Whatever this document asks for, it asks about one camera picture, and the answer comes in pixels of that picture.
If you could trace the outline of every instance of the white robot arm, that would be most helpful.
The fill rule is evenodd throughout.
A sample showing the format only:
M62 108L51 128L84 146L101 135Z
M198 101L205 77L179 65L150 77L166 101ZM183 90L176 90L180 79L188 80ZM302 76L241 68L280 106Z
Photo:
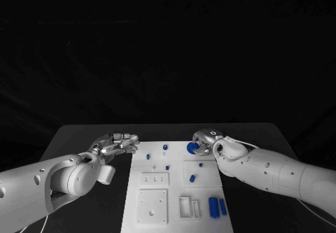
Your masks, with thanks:
M336 171L304 164L283 154L241 144L214 129L193 134L189 152L216 158L221 172L264 190L294 197L336 217Z
M84 196L95 182L108 185L115 169L107 164L121 153L136 153L139 136L107 134L87 152L0 173L0 232L15 233Z

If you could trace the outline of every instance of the black background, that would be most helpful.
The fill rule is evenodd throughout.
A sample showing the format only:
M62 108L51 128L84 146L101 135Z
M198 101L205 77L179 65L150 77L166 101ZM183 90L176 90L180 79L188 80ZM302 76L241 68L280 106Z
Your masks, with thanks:
M274 123L336 168L333 1L0 8L2 169L68 124Z

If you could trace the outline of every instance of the table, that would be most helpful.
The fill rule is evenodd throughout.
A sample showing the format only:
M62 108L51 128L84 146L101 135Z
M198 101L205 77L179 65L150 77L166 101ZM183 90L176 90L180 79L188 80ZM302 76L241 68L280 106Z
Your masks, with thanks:
M137 134L140 141L189 141L193 133L205 128L297 159L274 124L216 123L66 125L61 127L40 161L85 152L92 141L107 133ZM131 154L115 156L108 165L117 169L111 184L97 182L90 193L49 215L45 233L120 232ZM335 232L294 198L264 192L222 174L221 179L235 233ZM40 232L45 219L33 223L25 233Z

